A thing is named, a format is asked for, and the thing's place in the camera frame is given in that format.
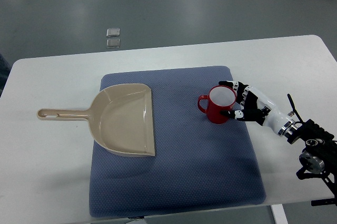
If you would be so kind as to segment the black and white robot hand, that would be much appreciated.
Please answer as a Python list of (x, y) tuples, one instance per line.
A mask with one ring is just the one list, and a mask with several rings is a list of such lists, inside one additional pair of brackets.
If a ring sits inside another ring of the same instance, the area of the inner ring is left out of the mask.
[(297, 129), (295, 121), (257, 88), (237, 81), (220, 81), (219, 84), (233, 89), (237, 94), (236, 102), (241, 106), (240, 110), (222, 110), (221, 115), (237, 121), (254, 121), (287, 138)]

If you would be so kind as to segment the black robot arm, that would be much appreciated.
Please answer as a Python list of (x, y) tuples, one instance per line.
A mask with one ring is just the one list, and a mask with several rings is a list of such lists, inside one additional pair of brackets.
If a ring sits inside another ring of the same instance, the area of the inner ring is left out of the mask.
[(319, 178), (333, 193), (333, 198), (311, 201), (312, 206), (336, 205), (336, 140), (334, 135), (324, 130), (313, 120), (303, 121), (295, 108), (290, 94), (287, 94), (292, 107), (289, 116), (296, 115), (297, 121), (285, 125), (283, 136), (288, 143), (302, 140), (305, 148), (299, 155), (302, 167), (296, 172), (300, 180)]

